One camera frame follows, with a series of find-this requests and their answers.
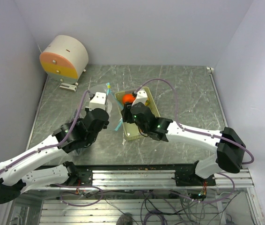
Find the yellow-green perforated plastic basket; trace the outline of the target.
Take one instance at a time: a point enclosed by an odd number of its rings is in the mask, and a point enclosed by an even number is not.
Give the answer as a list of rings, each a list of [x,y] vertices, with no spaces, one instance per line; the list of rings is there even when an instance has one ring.
[[[152,111],[152,113],[156,116],[156,117],[160,117],[160,113],[158,111],[158,108],[156,106],[156,103],[154,101],[154,98],[152,96],[152,93],[149,89],[149,87],[144,86],[142,87],[142,90],[144,90],[147,93],[147,97],[148,97],[148,107],[150,108],[150,110]],[[122,91],[118,91],[114,94],[116,100],[119,102],[118,104],[118,111],[120,113],[120,118],[122,118],[121,115],[121,110],[123,109],[123,104],[122,104],[122,98],[125,94],[132,94],[134,90],[130,89],[130,90],[122,90]],[[137,126],[135,124],[129,124],[127,122],[122,122],[121,125],[123,126],[123,131],[124,131],[124,138],[127,141],[132,141],[135,139],[139,139],[142,138],[143,136],[139,133],[139,130],[137,128]]]

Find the red-zipper clear bag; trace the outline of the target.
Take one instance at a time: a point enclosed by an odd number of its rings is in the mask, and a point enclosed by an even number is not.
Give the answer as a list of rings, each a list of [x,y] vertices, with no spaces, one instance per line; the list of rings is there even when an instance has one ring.
[[[78,113],[78,110],[76,109],[72,115],[72,117],[70,118],[69,122],[72,123],[75,119],[75,116],[76,114]],[[77,156],[80,156],[83,152],[83,148],[80,148],[80,149],[76,149],[76,150],[73,150],[72,151],[72,156],[73,157],[77,157]]]

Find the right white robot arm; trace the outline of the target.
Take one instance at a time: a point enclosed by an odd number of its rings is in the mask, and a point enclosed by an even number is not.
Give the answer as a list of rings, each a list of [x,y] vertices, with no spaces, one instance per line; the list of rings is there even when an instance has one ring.
[[[219,131],[183,126],[174,120],[156,117],[143,103],[126,102],[121,115],[123,122],[135,124],[141,134],[153,140],[192,144],[212,153],[204,160],[176,170],[173,179],[178,187],[199,186],[215,173],[226,171],[236,174],[242,168],[245,145],[229,127]]]

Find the blue-zipper clear bag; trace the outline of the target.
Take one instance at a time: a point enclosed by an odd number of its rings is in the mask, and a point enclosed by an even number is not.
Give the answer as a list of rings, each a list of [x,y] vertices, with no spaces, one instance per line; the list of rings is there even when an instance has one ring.
[[[109,115],[109,125],[108,129],[113,131],[118,131],[121,127],[122,119],[120,118],[120,113],[118,111],[119,102],[116,100],[114,94],[111,90],[110,83],[103,83],[90,88],[90,100],[93,98],[96,92],[103,92],[107,95],[107,108],[106,112]]]

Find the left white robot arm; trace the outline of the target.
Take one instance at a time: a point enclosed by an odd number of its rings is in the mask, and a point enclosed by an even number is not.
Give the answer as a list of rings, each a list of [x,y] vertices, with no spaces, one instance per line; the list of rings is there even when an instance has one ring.
[[[40,170],[39,167],[74,150],[89,147],[108,124],[109,115],[105,107],[92,109],[84,118],[75,117],[72,122],[63,124],[33,148],[0,162],[0,204],[39,186],[75,185],[78,174],[72,162],[64,162],[52,169]]]

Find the orange fruit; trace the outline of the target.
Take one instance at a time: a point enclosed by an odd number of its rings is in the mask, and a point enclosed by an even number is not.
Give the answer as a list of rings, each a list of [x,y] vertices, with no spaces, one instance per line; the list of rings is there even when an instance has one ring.
[[[133,103],[135,101],[135,96],[133,94],[125,94],[122,97],[122,103]]]

